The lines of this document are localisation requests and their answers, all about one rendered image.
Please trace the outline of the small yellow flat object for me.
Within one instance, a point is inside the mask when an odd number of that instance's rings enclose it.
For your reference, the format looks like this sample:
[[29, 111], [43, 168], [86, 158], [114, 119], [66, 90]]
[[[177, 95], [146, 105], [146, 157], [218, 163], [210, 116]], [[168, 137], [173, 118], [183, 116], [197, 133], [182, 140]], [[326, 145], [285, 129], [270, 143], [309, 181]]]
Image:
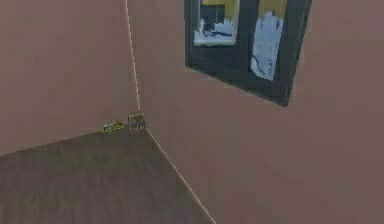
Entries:
[[118, 120], [106, 121], [101, 130], [102, 133], [111, 133], [125, 127], [125, 124]]

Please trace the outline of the small grey box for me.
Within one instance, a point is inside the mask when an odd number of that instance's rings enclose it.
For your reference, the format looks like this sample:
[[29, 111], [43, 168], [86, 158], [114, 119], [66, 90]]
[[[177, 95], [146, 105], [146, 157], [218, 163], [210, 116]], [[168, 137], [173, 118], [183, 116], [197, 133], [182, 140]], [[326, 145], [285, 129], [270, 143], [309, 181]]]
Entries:
[[142, 112], [128, 114], [128, 125], [131, 133], [141, 132], [146, 128], [145, 116]]

